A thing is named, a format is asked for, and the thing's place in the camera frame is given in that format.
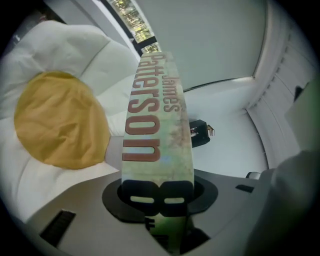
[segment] white panel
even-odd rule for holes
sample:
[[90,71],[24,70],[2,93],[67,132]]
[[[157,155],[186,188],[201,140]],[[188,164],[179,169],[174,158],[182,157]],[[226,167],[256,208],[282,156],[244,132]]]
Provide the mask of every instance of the white panel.
[[284,101],[292,104],[294,102],[294,92],[291,92],[288,87],[275,75],[270,83],[270,87],[277,87],[279,94],[282,95]]
[[184,93],[188,116],[217,118],[243,109],[252,97],[255,81],[252,77],[216,82]]
[[305,58],[308,59],[316,69],[319,68],[317,56],[315,55],[308,39],[293,20],[291,20],[291,31],[288,45],[305,56]]
[[[261,58],[255,77],[257,92],[247,111],[261,135],[268,164],[272,168],[301,150],[285,114],[294,104],[296,86],[304,88],[319,72],[319,63],[296,23],[271,1],[268,7],[268,24],[272,24],[275,30],[267,29],[263,54],[271,55],[280,62]],[[288,37],[281,37],[277,32]]]
[[184,89],[250,77],[266,25],[265,0],[136,0]]
[[261,136],[269,168],[276,168],[287,158],[285,140],[277,120],[263,99],[248,113]]

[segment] gray device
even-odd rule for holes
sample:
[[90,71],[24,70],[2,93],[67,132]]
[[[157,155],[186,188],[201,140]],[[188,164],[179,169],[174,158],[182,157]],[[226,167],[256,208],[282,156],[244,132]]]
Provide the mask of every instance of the gray device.
[[[216,186],[218,196],[207,210],[192,215],[194,227],[208,240],[185,255],[257,255],[283,237],[308,212],[318,193],[318,156],[303,151],[262,172],[259,179],[195,170],[195,176]],[[104,206],[104,189],[120,178],[121,172],[116,172],[74,185],[26,225],[17,224],[45,255],[169,255],[144,224],[122,222]],[[52,246],[41,235],[62,211],[73,217]]]

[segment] gray plastic surface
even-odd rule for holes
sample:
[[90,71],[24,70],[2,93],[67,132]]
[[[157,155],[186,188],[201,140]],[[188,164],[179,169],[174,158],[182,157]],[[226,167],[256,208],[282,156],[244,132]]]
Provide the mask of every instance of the gray plastic surface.
[[[303,151],[282,162],[274,171],[263,212],[250,235],[246,255],[271,254],[267,249],[291,233],[304,218],[317,223],[307,214],[319,196],[319,153]],[[298,237],[307,235],[296,233]]]
[[[252,204],[253,207],[250,208],[253,213],[250,214],[249,212],[248,216],[245,216],[250,220],[237,223],[237,225],[245,226],[246,222],[251,222],[252,225],[245,227],[249,235],[261,212],[260,208],[262,208],[265,198],[263,195],[267,195],[271,172],[265,171],[262,173],[260,180],[253,180],[195,170],[195,175],[207,179],[217,186],[218,198],[207,211],[193,216],[194,226],[202,229],[212,239],[188,254],[212,255],[213,251],[217,249],[217,244],[214,242],[215,235],[223,233],[224,230],[232,232],[235,227],[229,230],[230,222],[233,223],[237,219],[238,212],[242,213],[247,209],[246,205]],[[28,221],[27,225],[39,234],[50,220],[61,209],[64,209],[76,213],[76,216],[57,248],[70,255],[168,255],[152,238],[143,224],[120,222],[104,207],[101,199],[104,188],[120,177],[121,173],[117,172],[69,188],[39,210]],[[255,189],[252,193],[248,193],[236,189],[237,185],[247,185],[255,187]],[[226,243],[229,243],[228,241],[235,243],[233,239],[239,240],[239,236],[225,237],[224,246],[220,245],[221,248],[224,248],[221,253],[229,250],[230,246],[226,246]],[[244,248],[245,244],[242,244],[241,241],[238,244]],[[202,247],[208,247],[208,250],[202,250]]]
[[14,216],[11,216],[14,224],[21,230],[25,237],[32,241],[32,244],[37,248],[39,252],[46,256],[70,256],[69,254],[56,249],[51,244],[43,240],[39,234],[33,230],[33,228],[24,224],[21,220],[17,219]]

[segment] white wall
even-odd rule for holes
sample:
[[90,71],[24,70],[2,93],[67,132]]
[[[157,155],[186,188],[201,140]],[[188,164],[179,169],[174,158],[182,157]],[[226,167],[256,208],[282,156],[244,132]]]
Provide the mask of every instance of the white wall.
[[44,0],[68,25],[92,25],[112,40],[130,48],[137,60],[140,56],[130,39],[108,9],[98,0]]
[[193,148],[193,166],[215,174],[245,177],[268,168],[257,130],[243,108],[256,89],[252,77],[239,78],[184,93],[191,120],[211,125],[215,136]]
[[242,178],[268,169],[259,134],[246,112],[203,120],[214,128],[215,136],[192,149],[195,169]]
[[294,104],[295,87],[305,87],[319,72],[310,43],[277,4],[268,2],[266,44],[255,74],[257,88],[247,106],[258,129],[270,168],[300,152],[285,118]]
[[252,77],[215,82],[184,93],[189,118],[219,118],[245,108],[256,84]]
[[136,0],[185,89],[253,75],[262,49],[265,0]]

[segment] black object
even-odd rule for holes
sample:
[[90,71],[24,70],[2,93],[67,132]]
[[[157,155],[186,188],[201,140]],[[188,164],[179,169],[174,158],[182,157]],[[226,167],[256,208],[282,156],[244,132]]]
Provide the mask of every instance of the black object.
[[294,100],[293,100],[293,102],[295,102],[298,98],[299,98],[299,96],[300,96],[300,94],[303,92],[303,88],[301,88],[300,86],[296,86],[295,87],[295,91],[294,91]]
[[56,247],[67,231],[76,214],[70,211],[61,210],[50,224],[42,231],[40,237],[50,245]]
[[202,120],[196,120],[189,123],[192,147],[204,145],[210,141],[208,135],[207,123]]
[[188,230],[186,236],[182,239],[180,246],[180,253],[185,254],[194,248],[202,245],[204,242],[210,239],[206,233],[199,228],[193,228]]
[[[186,204],[186,215],[207,210],[217,199],[218,189],[211,182],[194,176],[193,200]],[[122,195],[121,179],[110,183],[102,193],[105,208],[118,220],[126,223],[145,223],[145,213],[134,208],[134,203]]]
[[248,193],[252,193],[252,191],[254,191],[254,187],[253,186],[247,186],[247,185],[238,185],[235,187],[237,190],[242,190]]

